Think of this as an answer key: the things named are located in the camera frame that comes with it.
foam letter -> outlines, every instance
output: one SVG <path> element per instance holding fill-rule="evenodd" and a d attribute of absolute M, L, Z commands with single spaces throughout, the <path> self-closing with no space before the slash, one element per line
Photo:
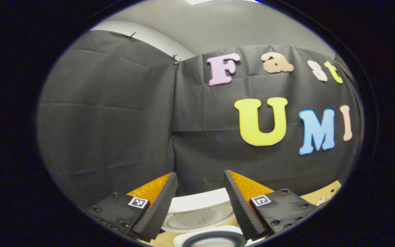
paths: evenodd
<path fill-rule="evenodd" d="M 270 133 L 263 133 L 259 129 L 257 109 L 262 104 L 260 100 L 249 98 L 238 100 L 234 103 L 234 107 L 239 111 L 240 135 L 247 143 L 254 146 L 276 144 L 286 134 L 286 112 L 284 106 L 287 105 L 287 99 L 272 97 L 267 103 L 274 110 L 275 127 Z"/>
<path fill-rule="evenodd" d="M 240 56 L 237 53 L 231 53 L 228 55 L 222 55 L 214 58 L 208 58 L 207 62 L 210 63 L 211 67 L 211 80 L 209 81 L 210 86 L 226 84 L 232 81 L 232 77 L 227 76 L 225 71 L 233 74 L 236 71 L 236 64 L 232 61 L 240 61 Z"/>
<path fill-rule="evenodd" d="M 353 136 L 353 133 L 351 132 L 351 122 L 350 122 L 350 108 L 348 105 L 342 105 L 339 107 L 340 112 L 342 112 L 342 115 L 344 116 L 344 127 L 345 127 L 345 133 L 343 136 L 344 141 L 348 141 L 351 139 Z"/>
<path fill-rule="evenodd" d="M 312 110 L 301 111 L 299 115 L 304 122 L 304 143 L 300 148 L 300 154 L 309 154 L 313 151 L 312 139 L 317 151 L 320 150 L 323 141 L 323 150 L 334 147 L 334 110 L 324 111 L 321 125 Z"/>
<path fill-rule="evenodd" d="M 290 72 L 294 70 L 294 66 L 287 61 L 286 57 L 277 52 L 265 53 L 260 59 L 265 61 L 263 63 L 263 68 L 269 73 L 277 73 L 280 71 Z"/>
<path fill-rule="evenodd" d="M 313 74 L 318 80 L 327 81 L 327 75 L 324 73 L 324 71 L 321 69 L 321 66 L 317 62 L 309 60 L 307 61 L 307 64 L 312 69 Z"/>
<path fill-rule="evenodd" d="M 339 77 L 339 75 L 337 75 L 336 73 L 336 67 L 333 66 L 329 61 L 326 61 L 326 63 L 324 64 L 327 68 L 329 68 L 330 73 L 332 73 L 333 78 L 338 82 L 342 84 L 342 78 Z"/>

yellow letter u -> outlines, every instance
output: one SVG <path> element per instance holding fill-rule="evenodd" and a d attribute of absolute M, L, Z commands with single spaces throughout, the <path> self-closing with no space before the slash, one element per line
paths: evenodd
<path fill-rule="evenodd" d="M 257 109 L 262 105 L 260 100 L 254 98 L 238 100 L 234 107 L 239 111 L 240 135 L 249 144 L 255 146 L 268 146 L 276 144 L 283 139 L 286 133 L 286 112 L 284 106 L 287 99 L 283 97 L 272 97 L 268 105 L 274 110 L 274 130 L 263 133 L 259 129 L 259 113 Z"/>

ceiling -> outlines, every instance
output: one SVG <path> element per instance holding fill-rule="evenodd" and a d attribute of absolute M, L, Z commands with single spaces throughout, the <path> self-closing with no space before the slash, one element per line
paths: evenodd
<path fill-rule="evenodd" d="M 315 33 L 268 6 L 219 0 L 191 5 L 186 0 L 146 0 L 107 20 L 154 29 L 195 55 L 247 45 L 292 45 L 334 57 Z"/>

letter m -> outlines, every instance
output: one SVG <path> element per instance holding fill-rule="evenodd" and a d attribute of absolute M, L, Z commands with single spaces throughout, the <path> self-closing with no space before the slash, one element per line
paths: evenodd
<path fill-rule="evenodd" d="M 323 150 L 334 147 L 334 110 L 324 111 L 321 125 L 312 110 L 301 111 L 299 115 L 304 122 L 304 143 L 300 148 L 300 154 L 313 152 L 312 139 L 317 151 L 320 150 L 321 144 L 323 144 Z"/>

screw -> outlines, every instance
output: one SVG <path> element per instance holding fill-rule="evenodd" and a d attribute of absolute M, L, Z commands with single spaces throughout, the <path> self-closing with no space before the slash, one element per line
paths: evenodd
<path fill-rule="evenodd" d="M 122 221 L 120 224 L 121 224 L 122 226 L 124 226 L 124 227 L 129 227 L 129 224 L 128 224 L 127 222 Z"/>

